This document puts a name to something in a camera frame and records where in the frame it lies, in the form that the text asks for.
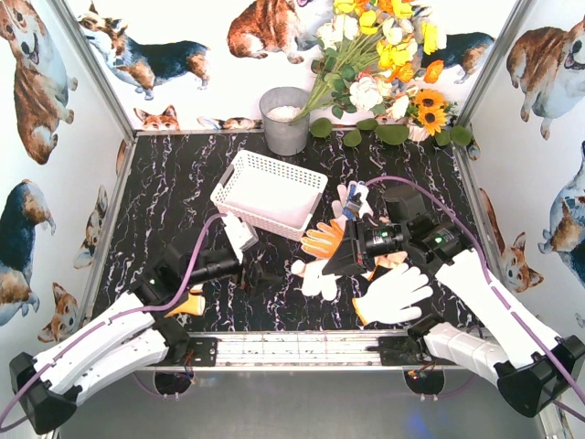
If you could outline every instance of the corgi wallpaper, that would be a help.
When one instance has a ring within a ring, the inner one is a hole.
[[[445,60],[431,87],[461,108],[491,53],[515,0],[430,0],[447,48],[425,56]],[[333,0],[69,0],[80,32],[136,130],[261,127],[258,101],[267,90],[310,90],[311,61],[320,56],[317,29],[332,19]],[[346,114],[334,123],[367,117]]]
[[[49,2],[0,0],[0,63],[4,407],[8,361],[65,339],[79,323],[123,133]],[[18,407],[8,422],[21,416]],[[27,423],[19,429],[32,432]]]
[[[583,338],[585,5],[562,3],[535,2],[504,54],[472,117],[482,148],[473,171],[506,285],[560,335]]]

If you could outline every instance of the dog print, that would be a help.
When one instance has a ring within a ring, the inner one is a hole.
[[[145,131],[179,131],[179,121],[176,119],[176,110],[173,105],[169,105],[162,114],[150,114],[143,110],[134,108],[136,117],[143,123]]]
[[[59,51],[35,8],[26,0],[0,1],[0,37],[16,60],[16,126],[28,155],[44,165],[57,146],[60,121],[73,123],[67,108],[69,78]]]
[[[253,120],[245,117],[230,117],[225,121],[209,117],[197,117],[197,121],[208,130],[258,130],[263,126],[262,119]]]
[[[199,89],[207,87],[209,48],[193,41],[166,44],[140,44],[126,35],[128,25],[120,18],[102,17],[92,3],[78,18],[88,42],[103,56],[108,69],[118,78],[136,87],[150,101],[157,85],[193,73]]]
[[[506,246],[502,232],[497,224],[492,201],[483,189],[480,189],[480,196],[492,229],[494,229],[495,241],[500,251],[500,262],[504,269],[506,288],[516,293],[523,293],[528,288],[541,284],[545,280],[544,276],[530,268],[527,263],[524,253],[527,243],[526,234],[524,232],[520,233],[516,237],[514,244]]]
[[[427,21],[431,15],[431,7],[417,6],[413,12],[411,20],[415,28],[416,39],[422,41],[421,24]],[[463,76],[455,81],[455,84],[463,84],[485,64],[494,43],[493,37],[483,32],[472,32],[448,35],[446,48],[436,50],[430,55],[424,53],[423,45],[419,45],[414,59],[414,67],[417,72],[415,80],[424,78],[427,68],[432,62],[442,60],[445,69],[459,66],[463,70]]]
[[[38,333],[38,341],[50,343],[63,341],[75,332],[78,316],[77,300],[57,283],[53,283],[53,297],[55,298],[55,315],[48,324]]]
[[[529,30],[518,39],[507,59],[514,88],[525,94],[520,117],[530,110],[543,121],[548,140],[554,119],[569,112],[585,96],[585,19],[569,32],[556,27]]]
[[[33,275],[35,227],[56,224],[45,196],[30,180],[23,180],[8,194],[0,217],[0,326],[8,323],[20,310],[28,314],[31,305],[36,312],[38,296],[30,288]]]
[[[95,208],[90,214],[88,224],[85,228],[85,240],[81,244],[80,250],[75,255],[73,266],[75,268],[89,267],[93,262],[95,249],[100,243],[101,227],[106,217],[108,209],[108,194],[106,188],[100,186],[98,191],[98,200],[95,202]]]
[[[231,22],[228,47],[234,57],[263,59],[282,51],[292,64],[316,43],[317,29],[333,18],[332,0],[256,0]]]
[[[543,254],[556,252],[585,285],[585,142],[581,145],[581,167],[560,190],[550,208],[550,228],[542,232]]]

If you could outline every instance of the black marble surface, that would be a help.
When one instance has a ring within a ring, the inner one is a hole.
[[[355,149],[343,147],[343,133],[327,140],[312,139],[299,155],[282,158],[329,177],[326,191],[314,214],[317,221],[333,217],[331,202],[336,186],[351,180],[368,180],[380,175],[409,178],[427,188],[453,209],[476,234],[473,216],[463,190],[452,153],[433,148],[430,142],[408,143],[401,147],[383,146],[375,137],[366,138]],[[240,149],[273,156],[263,133],[152,135],[139,138],[128,176],[122,204],[112,236],[107,261],[96,297],[93,315],[104,311],[127,290],[147,262],[159,257],[166,243],[178,230],[200,228],[217,210],[209,200],[226,166]],[[378,215],[385,215],[381,194],[385,185],[370,190],[368,200]],[[217,222],[209,234],[216,248],[227,244]],[[313,258],[300,244],[257,230],[261,243],[250,255],[261,260],[269,273],[282,281],[260,296],[249,298],[229,280],[205,285],[206,311],[203,316],[179,315],[179,322],[190,331],[305,331],[325,329],[381,329],[387,325],[363,327],[351,299],[367,290],[367,281],[341,278],[333,302],[322,296],[305,297],[301,279],[290,273],[296,259]],[[451,291],[432,285],[434,294],[419,303],[423,315],[436,313],[452,324],[476,324],[475,316]]]

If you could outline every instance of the white flower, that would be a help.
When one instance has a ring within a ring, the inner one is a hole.
[[[392,46],[396,46],[402,41],[402,29],[399,27],[392,27],[394,20],[386,20],[382,25],[382,32],[384,37],[388,40],[388,43]]]
[[[333,23],[325,23],[317,29],[317,36],[323,41],[324,48],[336,48],[335,43],[344,37],[343,28],[335,29]]]
[[[345,14],[335,16],[333,19],[333,27],[337,31],[343,29],[343,34],[347,39],[354,39],[359,34],[359,24],[357,19]]]
[[[410,20],[407,18],[402,18],[399,21],[400,28],[404,31],[405,34],[410,34],[414,32],[414,26],[410,23]]]
[[[367,112],[384,101],[376,81],[370,76],[365,76],[358,82],[351,84],[349,93],[349,101],[361,112]]]
[[[407,95],[404,95],[394,101],[392,106],[389,108],[388,113],[395,121],[403,118],[406,111],[409,108],[410,99]]]

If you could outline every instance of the white work glove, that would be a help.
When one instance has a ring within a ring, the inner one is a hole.
[[[370,215],[374,215],[374,211],[369,206],[367,202],[367,187],[359,186],[356,181],[350,181],[347,186],[346,185],[339,185],[337,186],[337,194],[339,194],[339,200],[334,201],[331,203],[331,209],[333,210],[333,214],[335,216],[335,221],[341,226],[343,229],[346,226],[347,216],[344,215],[344,207],[346,206],[347,196],[350,193],[351,188],[354,187],[355,191],[361,194],[361,201],[362,206],[359,210],[359,218],[363,218],[365,214],[369,213]]]
[[[322,294],[324,300],[333,301],[337,297],[337,282],[341,276],[328,274],[323,276],[323,268],[329,261],[326,259],[304,263],[295,261],[291,266],[291,273],[303,278],[301,293],[307,297]]]
[[[429,278],[417,267],[402,263],[370,284],[366,295],[354,298],[354,308],[364,325],[390,325],[420,318],[420,308],[411,305],[432,296],[428,282]]]

